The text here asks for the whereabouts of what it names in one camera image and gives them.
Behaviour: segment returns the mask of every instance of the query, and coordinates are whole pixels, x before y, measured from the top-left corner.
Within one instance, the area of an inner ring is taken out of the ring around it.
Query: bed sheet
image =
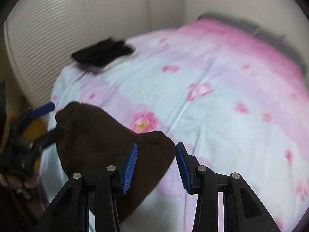
[[[214,172],[239,172],[280,230],[291,232],[309,206],[309,96],[298,66],[212,19],[128,43],[139,56],[106,73],[66,66],[51,96],[55,112],[80,101],[137,133],[163,131]],[[48,128],[55,124],[52,113]],[[43,153],[40,177],[52,201],[67,180],[55,145]],[[192,231],[196,198],[174,161],[122,231]]]

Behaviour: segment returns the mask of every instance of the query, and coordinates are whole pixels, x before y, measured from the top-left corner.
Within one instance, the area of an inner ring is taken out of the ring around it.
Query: metal screw
[[[240,174],[239,173],[232,173],[232,177],[236,180],[238,180],[240,178]]]
[[[201,171],[201,172],[205,172],[206,169],[207,169],[207,167],[205,167],[205,166],[203,166],[203,165],[200,165],[200,166],[197,167],[197,169],[198,169],[199,171]]]
[[[75,173],[73,174],[73,178],[74,179],[79,179],[81,177],[81,174],[80,173]]]
[[[109,171],[109,172],[112,172],[112,171],[114,171],[115,169],[116,169],[116,167],[113,166],[113,165],[110,165],[110,166],[108,166],[108,167],[106,168],[106,170]]]

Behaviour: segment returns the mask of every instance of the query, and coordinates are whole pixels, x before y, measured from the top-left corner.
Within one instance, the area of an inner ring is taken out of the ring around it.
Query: bed
[[[55,113],[79,101],[101,107],[137,133],[161,130],[216,173],[239,172],[280,230],[291,232],[309,206],[309,94],[296,61],[213,18],[127,43],[139,55],[105,73],[67,64],[50,98]],[[40,168],[47,202],[66,180],[52,146]],[[183,189],[174,161],[122,231],[191,231],[196,201]]]

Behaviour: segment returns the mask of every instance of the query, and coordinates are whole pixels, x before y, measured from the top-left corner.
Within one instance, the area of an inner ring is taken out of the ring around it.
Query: brown towel
[[[155,188],[175,157],[175,144],[162,132],[136,134],[99,107],[71,102],[56,114],[56,121],[65,131],[57,151],[68,177],[105,170],[124,155],[131,142],[137,144],[131,187],[117,199],[120,222]]]

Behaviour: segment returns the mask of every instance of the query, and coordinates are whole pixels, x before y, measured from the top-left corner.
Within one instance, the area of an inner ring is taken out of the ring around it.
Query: black gripper frame
[[[134,143],[129,145],[120,165],[113,171],[107,167],[90,176],[73,174],[49,204],[33,232],[89,232],[88,195],[93,192],[95,231],[120,232],[116,195],[123,194],[122,176],[133,146]]]
[[[39,108],[30,108],[19,115],[10,125],[8,142],[0,154],[0,173],[26,179],[34,176],[34,165],[42,151],[51,144],[63,138],[64,131],[55,128],[41,135],[29,144],[25,144],[21,135],[34,119],[37,119],[54,109],[53,103]]]
[[[196,157],[188,155],[183,143],[178,146],[190,174],[188,193],[198,194],[193,232],[218,231],[218,192],[223,193],[224,232],[280,232],[240,174],[227,176],[205,166],[199,167]]]

